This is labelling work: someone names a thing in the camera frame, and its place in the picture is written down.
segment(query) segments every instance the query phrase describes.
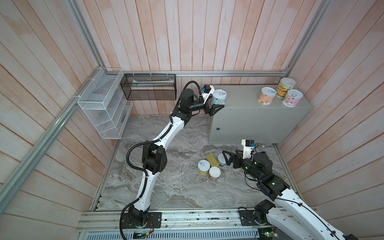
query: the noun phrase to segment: orange can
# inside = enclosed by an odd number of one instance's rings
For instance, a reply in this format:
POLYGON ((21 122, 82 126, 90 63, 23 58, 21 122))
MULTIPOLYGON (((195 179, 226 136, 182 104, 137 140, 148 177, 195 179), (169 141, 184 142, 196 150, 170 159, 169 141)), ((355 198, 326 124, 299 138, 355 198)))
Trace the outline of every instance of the orange can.
POLYGON ((263 105, 271 104, 273 98, 276 95, 276 90, 270 87, 262 88, 262 92, 259 95, 258 101, 263 105))

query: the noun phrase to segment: black wire mesh basket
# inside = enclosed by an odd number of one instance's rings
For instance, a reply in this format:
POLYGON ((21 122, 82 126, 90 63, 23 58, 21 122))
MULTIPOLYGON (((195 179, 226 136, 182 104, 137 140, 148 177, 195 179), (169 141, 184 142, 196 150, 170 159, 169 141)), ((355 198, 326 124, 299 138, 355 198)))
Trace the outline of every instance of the black wire mesh basket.
POLYGON ((175 74, 126 73, 120 85, 127 100, 176 100, 175 74))

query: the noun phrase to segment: canned food container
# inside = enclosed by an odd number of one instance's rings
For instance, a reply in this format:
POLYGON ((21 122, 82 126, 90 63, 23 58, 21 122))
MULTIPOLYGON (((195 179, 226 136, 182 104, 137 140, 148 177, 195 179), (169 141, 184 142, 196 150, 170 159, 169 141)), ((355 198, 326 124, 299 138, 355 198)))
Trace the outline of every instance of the canned food container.
POLYGON ((276 95, 276 90, 270 87, 264 87, 262 88, 262 92, 260 93, 259 98, 257 100, 261 104, 269 105, 271 104, 275 95, 276 95))
MULTIPOLYGON (((227 156, 228 159, 231 157, 228 153, 226 153, 225 155, 227 156)), ((219 155, 217 156, 217 160, 220 163, 220 166, 227 165, 227 162, 225 161, 223 153, 219 153, 219 155)))
POLYGON ((227 92, 221 89, 217 89, 212 93, 212 104, 224 105, 227 92))
POLYGON ((211 167, 218 167, 220 165, 213 153, 208 153, 205 158, 208 160, 211 167))
POLYGON ((292 89, 296 85, 296 81, 292 78, 282 78, 280 80, 279 86, 277 87, 277 96, 283 98, 289 89, 292 89))
POLYGON ((217 181, 218 178, 220 177, 221 171, 220 168, 218 167, 211 167, 209 169, 209 179, 212 181, 217 181))
POLYGON ((207 160, 201 160, 198 164, 197 171, 200 175, 207 175, 210 167, 211 165, 207 160))
POLYGON ((287 94, 284 96, 282 102, 285 106, 294 108, 303 98, 304 94, 302 92, 291 89, 288 90, 287 94))

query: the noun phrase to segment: marble floor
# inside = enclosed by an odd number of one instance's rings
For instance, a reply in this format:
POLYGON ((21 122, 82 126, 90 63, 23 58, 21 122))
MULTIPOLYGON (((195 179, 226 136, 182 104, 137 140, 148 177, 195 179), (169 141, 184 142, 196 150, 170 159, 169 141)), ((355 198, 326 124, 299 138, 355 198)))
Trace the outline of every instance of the marble floor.
MULTIPOLYGON (((142 172, 130 168, 125 157, 128 149, 138 142, 152 140, 168 123, 168 116, 130 116, 120 142, 105 188, 99 199, 98 210, 120 210, 133 201, 138 192, 142 172)), ((221 176, 212 182, 197 172, 197 163, 205 155, 215 157, 222 151, 234 152, 242 145, 208 144, 205 116, 195 116, 188 122, 167 149, 168 163, 160 173, 151 195, 151 209, 232 208, 254 207, 263 199, 261 192, 248 187, 242 169, 220 167, 221 176)), ((273 161, 273 171, 288 182, 281 162, 271 144, 260 147, 273 161)), ((141 163, 142 147, 134 149, 130 160, 141 163)))

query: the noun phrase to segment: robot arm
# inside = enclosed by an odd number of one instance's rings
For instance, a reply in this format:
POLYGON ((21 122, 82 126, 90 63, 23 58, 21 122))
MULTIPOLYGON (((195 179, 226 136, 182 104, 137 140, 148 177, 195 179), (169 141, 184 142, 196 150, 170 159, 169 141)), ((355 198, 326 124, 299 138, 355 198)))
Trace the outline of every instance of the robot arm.
MULTIPOLYGON (((194 99, 194 92, 191 89, 184 88, 175 109, 170 115, 170 121, 167 126, 151 142, 147 141, 148 143, 144 142, 141 144, 143 145, 143 168, 134 167, 137 170, 143 171, 139 192, 136 200, 128 204, 122 211, 123 214, 126 208, 129 207, 128 214, 136 226, 144 226, 147 222, 151 193, 156 179, 167 165, 166 150, 176 134, 189 122, 193 116, 192 112, 204 110, 206 114, 212 116, 224 107, 224 105, 213 104, 212 107, 209 108, 207 100, 212 96, 214 91, 215 88, 212 85, 205 85, 201 91, 199 91, 198 99, 194 99)), ((129 154, 127 154, 127 163, 132 167, 132 164, 129 162, 129 154)))
POLYGON ((289 211, 301 225, 291 220, 268 200, 255 206, 254 216, 257 223, 263 225, 269 222, 293 239, 357 240, 355 236, 346 236, 330 225, 300 199, 284 180, 274 175, 272 161, 265 152, 256 152, 253 140, 243 139, 242 145, 243 151, 236 150, 235 153, 223 151, 227 165, 233 163, 234 168, 242 168, 245 173, 255 178, 260 191, 289 211))

